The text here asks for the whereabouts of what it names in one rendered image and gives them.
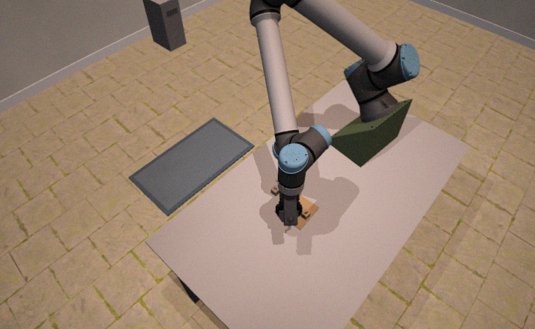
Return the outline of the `tan flat mat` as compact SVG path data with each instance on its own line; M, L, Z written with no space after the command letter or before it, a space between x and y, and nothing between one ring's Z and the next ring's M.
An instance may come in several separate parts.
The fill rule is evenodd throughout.
M303 210L307 209L311 212L311 215L306 220L302 218L302 216L298 217L298 225L294 225L294 226L301 230L304 227L304 225L309 221L309 219L313 216L313 214L319 209L319 207L301 195L300 195L299 202L301 202Z

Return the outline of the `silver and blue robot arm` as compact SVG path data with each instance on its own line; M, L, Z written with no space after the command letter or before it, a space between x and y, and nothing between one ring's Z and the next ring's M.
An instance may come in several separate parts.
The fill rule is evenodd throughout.
M283 193L284 225L297 225L294 195L303 191L306 171L328 149L332 139L320 125L299 133L278 24L282 4L362 58L346 68L344 74L363 123L378 120L400 106L387 88L417 77L420 58L412 44L399 46L393 40L384 40L335 0L251 0L250 21L256 27L275 131L272 151L278 159L276 181Z

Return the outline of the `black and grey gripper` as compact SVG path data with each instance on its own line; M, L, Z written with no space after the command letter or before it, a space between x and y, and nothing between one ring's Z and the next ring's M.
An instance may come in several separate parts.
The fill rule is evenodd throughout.
M279 204L276 205L276 214L277 216L279 217L279 219L284 222L284 201L283 201L283 193L280 192L279 190L279 197L280 197L280 201L279 201ZM297 212L298 212L298 217L300 217L301 213L302 213L302 205L301 205L301 202L299 202L300 200L300 196L299 194L297 195Z

